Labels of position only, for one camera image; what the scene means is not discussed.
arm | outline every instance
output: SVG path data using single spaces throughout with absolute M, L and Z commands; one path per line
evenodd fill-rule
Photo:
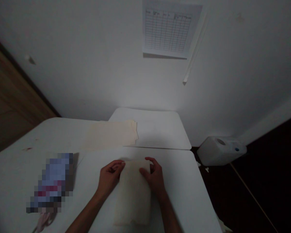
M 166 233 L 182 233 L 176 214 L 165 190 L 162 167 L 154 158 L 146 157 L 145 159 L 153 163 L 153 165 L 150 164 L 151 174 L 143 168 L 140 168 L 139 171 L 149 183 L 152 192 L 157 196 L 162 213 L 164 230 Z
M 114 160 L 100 170 L 99 184 L 96 193 L 70 225 L 66 233 L 88 232 L 103 203 L 118 183 L 118 178 L 125 163 Z

white plastic container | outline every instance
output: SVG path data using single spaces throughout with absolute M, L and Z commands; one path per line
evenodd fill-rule
M 197 150 L 205 166 L 223 166 L 247 153 L 247 147 L 236 138 L 208 137 Z

paper sheet on wall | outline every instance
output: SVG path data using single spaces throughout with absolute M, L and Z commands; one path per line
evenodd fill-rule
M 143 0 L 144 53 L 188 58 L 202 5 Z
M 83 149 L 105 150 L 118 146 L 129 146 L 134 145 L 137 139 L 137 122 L 134 120 L 100 121 L 89 128 Z

white table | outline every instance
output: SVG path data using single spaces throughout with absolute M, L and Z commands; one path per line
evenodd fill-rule
M 109 121 L 135 120 L 139 139 L 132 147 L 190 150 L 192 148 L 177 112 L 118 108 Z
M 39 214 L 26 213 L 38 176 L 45 167 L 47 152 L 80 152 L 73 197 L 67 198 L 62 213 L 44 232 L 64 232 L 87 204 L 98 184 L 100 168 L 118 158 L 156 157 L 163 167 L 166 189 L 185 232 L 220 232 L 192 152 L 121 147 L 99 152 L 80 150 L 89 125 L 94 121 L 53 118 L 44 121 L 13 145 L 0 152 L 0 232 L 32 232 Z M 95 219 L 90 232 L 125 232 L 113 227 L 117 188 Z M 152 198 L 152 219 L 138 232 L 162 232 L 157 200 Z

fingers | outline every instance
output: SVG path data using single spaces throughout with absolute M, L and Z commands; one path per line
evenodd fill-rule
M 112 167 L 113 170 L 116 170 L 119 166 L 121 166 L 120 164 L 116 164 Z
M 150 164 L 150 171 L 151 171 L 151 174 L 154 172 L 154 165 L 153 164 Z
M 156 159 L 151 158 L 151 157 L 145 157 L 146 160 L 150 160 L 154 166 L 160 166 L 159 163 L 156 161 Z
M 141 175 L 143 175 L 143 177 L 145 178 L 145 180 L 146 180 L 147 182 L 149 182 L 150 177 L 151 177 L 150 173 L 148 173 L 147 170 L 144 169 L 144 168 L 140 168 L 140 169 L 139 169 L 139 172 L 141 173 Z
M 114 160 L 108 165 L 104 166 L 103 169 L 109 170 L 109 168 L 112 168 L 114 165 L 121 164 L 122 162 L 124 162 L 124 160 Z
M 125 163 L 120 164 L 119 167 L 114 172 L 114 175 L 118 176 L 123 171 L 124 167 L 125 167 Z

